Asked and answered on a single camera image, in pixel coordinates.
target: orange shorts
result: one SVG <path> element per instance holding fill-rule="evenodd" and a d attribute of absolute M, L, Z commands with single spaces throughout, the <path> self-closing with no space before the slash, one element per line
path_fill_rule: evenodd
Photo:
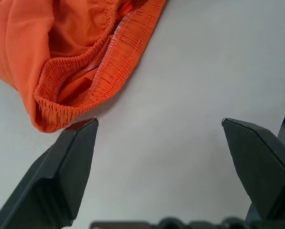
<path fill-rule="evenodd" d="M 43 132 L 112 98 L 166 0 L 0 0 L 0 78 Z"/>

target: black mechanical part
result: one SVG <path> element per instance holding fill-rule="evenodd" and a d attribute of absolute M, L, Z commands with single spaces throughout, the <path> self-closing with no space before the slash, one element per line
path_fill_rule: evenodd
<path fill-rule="evenodd" d="M 76 219 L 98 121 L 76 123 L 28 169 L 0 210 L 0 229 L 60 229 Z"/>
<path fill-rule="evenodd" d="M 222 122 L 237 174 L 262 219 L 285 220 L 285 146 L 269 130 Z"/>
<path fill-rule="evenodd" d="M 158 225 L 148 222 L 94 222 L 90 229 L 285 229 L 285 221 L 262 221 L 247 224 L 236 218 L 225 219 L 220 225 L 194 221 L 188 225 L 175 218 L 163 219 Z"/>

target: orange clothing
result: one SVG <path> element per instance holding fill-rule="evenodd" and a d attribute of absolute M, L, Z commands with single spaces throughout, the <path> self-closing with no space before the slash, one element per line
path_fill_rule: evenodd
<path fill-rule="evenodd" d="M 166 0 L 0 0 L 0 78 L 43 132 L 112 98 Z"/>

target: fabric fold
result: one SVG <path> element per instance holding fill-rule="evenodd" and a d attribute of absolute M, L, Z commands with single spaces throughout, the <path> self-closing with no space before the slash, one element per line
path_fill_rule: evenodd
<path fill-rule="evenodd" d="M 0 5 L 9 3 L 10 21 L 14 16 L 12 11 L 25 11 L 13 9 L 14 2 L 18 1 L 0 1 Z M 0 58 L 0 78 L 20 92 L 33 125 L 40 131 L 53 132 L 112 98 L 121 89 L 145 50 L 166 1 L 44 2 L 46 4 L 38 1 L 34 7 L 44 4 L 43 7 L 50 8 L 38 16 L 46 22 L 40 26 L 45 26 L 42 37 L 46 38 L 47 35 L 47 44 L 38 42 L 35 45 L 41 45 L 46 52 L 40 53 L 40 47 L 34 50 L 34 41 L 30 41 L 30 49 L 22 50 L 27 53 L 20 54 L 21 58 L 25 58 L 24 61 L 8 58 L 14 50 L 9 48 L 11 45 L 24 43 L 17 41 L 20 36 L 13 31 L 15 37 L 11 44 L 0 41 L 6 44 L 6 49 L 0 50 L 0 55 L 7 56 L 5 59 Z M 16 22 L 15 27 L 24 26 L 26 20 L 23 17 L 13 20 Z M 27 29 L 30 26 L 38 27 L 29 22 L 26 26 Z M 7 22 L 5 36 L 12 35 L 8 33 L 9 30 L 10 23 Z M 35 37 L 33 31 L 31 28 L 27 37 L 21 38 L 27 41 Z M 9 70 L 9 66 L 13 65 L 21 66 Z"/>

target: white surface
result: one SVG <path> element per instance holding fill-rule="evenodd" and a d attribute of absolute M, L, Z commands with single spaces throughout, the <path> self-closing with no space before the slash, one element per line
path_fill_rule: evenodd
<path fill-rule="evenodd" d="M 104 104 L 73 229 L 93 220 L 245 217 L 250 200 L 221 120 L 278 133 L 285 115 L 285 0 L 171 0 L 122 93 Z M 0 81 L 0 208 L 59 133 L 35 130 Z"/>

